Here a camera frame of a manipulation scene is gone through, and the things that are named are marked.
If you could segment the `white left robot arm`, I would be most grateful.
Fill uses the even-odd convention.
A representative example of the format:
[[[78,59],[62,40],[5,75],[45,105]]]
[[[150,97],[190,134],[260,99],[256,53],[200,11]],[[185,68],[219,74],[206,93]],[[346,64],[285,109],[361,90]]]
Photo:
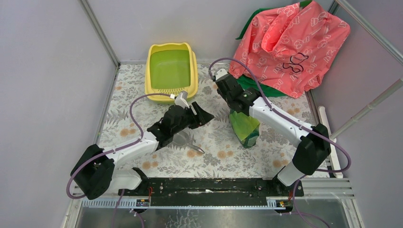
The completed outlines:
[[[94,200],[108,191],[134,190],[141,183],[136,171],[118,168],[130,159],[166,147],[179,132],[206,122],[196,102],[189,107],[172,105],[163,117],[141,135],[121,145],[101,148],[90,145],[70,173],[66,193],[72,199]]]

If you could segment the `silver metal scoop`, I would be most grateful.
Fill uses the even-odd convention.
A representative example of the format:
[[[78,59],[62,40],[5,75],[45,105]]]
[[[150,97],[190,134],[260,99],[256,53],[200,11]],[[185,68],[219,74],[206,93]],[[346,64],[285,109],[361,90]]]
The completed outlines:
[[[200,148],[199,146],[193,145],[188,133],[186,133],[185,131],[176,133],[173,136],[172,143],[178,147],[184,147],[184,148],[189,147],[190,149],[193,149],[197,152],[205,154],[205,151],[202,148]]]

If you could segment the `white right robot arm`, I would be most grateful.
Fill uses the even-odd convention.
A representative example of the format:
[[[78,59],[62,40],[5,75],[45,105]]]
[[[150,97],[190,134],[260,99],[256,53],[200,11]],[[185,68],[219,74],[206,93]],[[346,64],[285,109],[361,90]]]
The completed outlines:
[[[328,130],[324,125],[313,126],[293,117],[255,88],[244,90],[224,69],[212,79],[230,109],[269,125],[296,147],[292,161],[275,176],[282,185],[291,186],[304,175],[312,175],[330,155]]]

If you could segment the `green litter bag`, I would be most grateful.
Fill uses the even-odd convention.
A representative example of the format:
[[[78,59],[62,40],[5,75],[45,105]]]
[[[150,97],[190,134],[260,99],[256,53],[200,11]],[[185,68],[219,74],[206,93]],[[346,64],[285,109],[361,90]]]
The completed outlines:
[[[256,118],[247,116],[242,112],[230,110],[229,121],[234,133],[244,148],[256,145],[259,137],[260,122]]]

